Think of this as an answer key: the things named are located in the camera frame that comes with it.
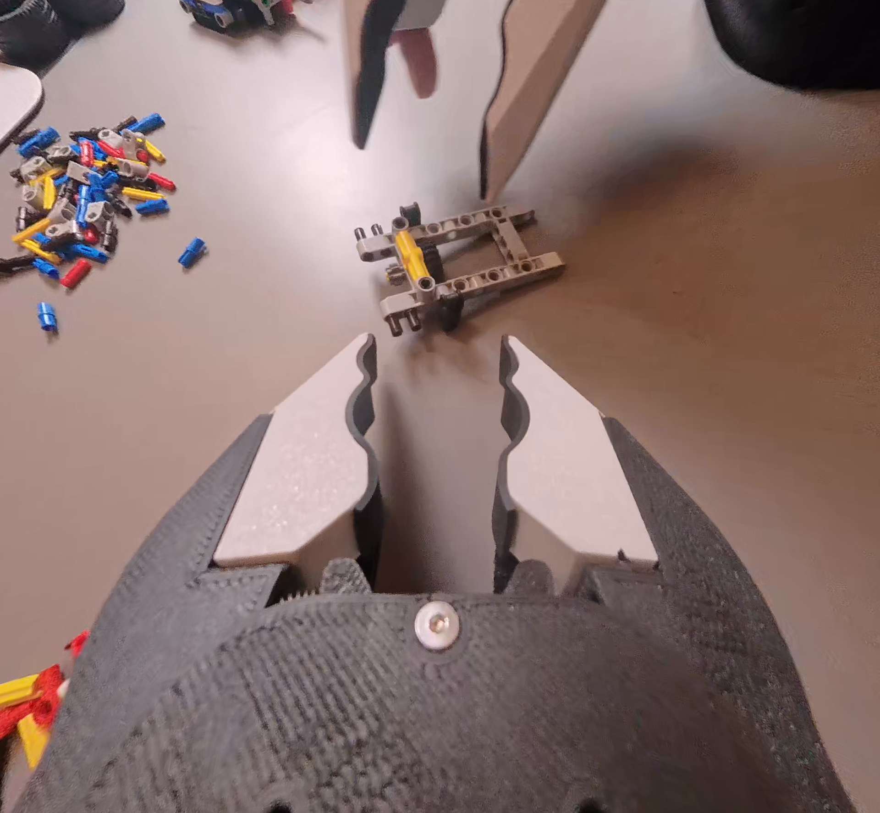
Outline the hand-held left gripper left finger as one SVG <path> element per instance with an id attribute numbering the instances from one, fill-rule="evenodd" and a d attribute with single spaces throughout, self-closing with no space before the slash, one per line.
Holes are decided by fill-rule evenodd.
<path id="1" fill-rule="evenodd" d="M 333 559 L 380 561 L 377 342 L 363 333 L 278 404 L 214 551 L 222 568 L 290 565 L 318 583 Z"/>

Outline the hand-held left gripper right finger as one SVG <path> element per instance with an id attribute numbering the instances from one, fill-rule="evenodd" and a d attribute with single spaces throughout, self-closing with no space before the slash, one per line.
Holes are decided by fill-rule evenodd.
<path id="1" fill-rule="evenodd" d="M 492 508 L 493 585 L 526 561 L 574 593 L 587 569 L 648 573 L 658 555 L 600 410 L 520 339 L 500 343 L 499 457 Z"/>

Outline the grey lego frame assembly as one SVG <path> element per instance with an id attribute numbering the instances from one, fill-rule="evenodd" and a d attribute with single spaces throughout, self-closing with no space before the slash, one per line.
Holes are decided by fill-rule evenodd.
<path id="1" fill-rule="evenodd" d="M 405 325 L 412 332 L 420 331 L 427 313 L 437 318 L 444 332 L 452 332 L 460 324 L 468 301 L 562 272 L 565 263 L 559 253 L 534 254 L 527 248 L 521 229 L 535 221 L 534 209 L 507 205 L 423 221 L 420 206 L 413 203 L 400 208 L 388 229 L 379 223 L 372 224 L 369 231 L 356 228 L 358 257 L 369 263 L 385 262 L 386 281 L 399 289 L 379 304 L 390 334 L 400 337 Z M 483 238 L 495 245 L 499 262 L 449 276 L 441 247 Z"/>

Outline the pile of small lego pieces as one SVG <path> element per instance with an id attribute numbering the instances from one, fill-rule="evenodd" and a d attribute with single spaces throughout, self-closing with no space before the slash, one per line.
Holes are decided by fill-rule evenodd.
<path id="1" fill-rule="evenodd" d="M 19 201 L 2 278 L 37 271 L 59 284 L 79 258 L 109 262 L 121 225 L 170 213 L 177 186 L 157 170 L 167 159 L 152 138 L 165 124 L 152 112 L 67 135 L 51 126 L 13 135 Z"/>

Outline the red and yellow lego heap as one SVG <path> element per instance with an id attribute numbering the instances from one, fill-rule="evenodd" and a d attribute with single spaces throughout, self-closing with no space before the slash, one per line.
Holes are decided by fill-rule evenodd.
<path id="1" fill-rule="evenodd" d="M 1 741 L 11 740 L 20 747 L 30 772 L 48 747 L 73 668 L 90 635 L 85 629 L 70 640 L 59 664 L 1 685 Z"/>

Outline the black fabric object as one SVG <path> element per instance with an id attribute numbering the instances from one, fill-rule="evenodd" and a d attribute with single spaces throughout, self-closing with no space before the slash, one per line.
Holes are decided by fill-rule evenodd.
<path id="1" fill-rule="evenodd" d="M 878 90 L 879 0 L 704 0 L 742 70 L 785 88 Z"/>

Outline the white rounded board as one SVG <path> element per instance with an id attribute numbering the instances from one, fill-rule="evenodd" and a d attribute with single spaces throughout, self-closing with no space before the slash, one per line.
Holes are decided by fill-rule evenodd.
<path id="1" fill-rule="evenodd" d="M 1 63 L 1 150 L 39 112 L 45 98 L 37 73 Z"/>

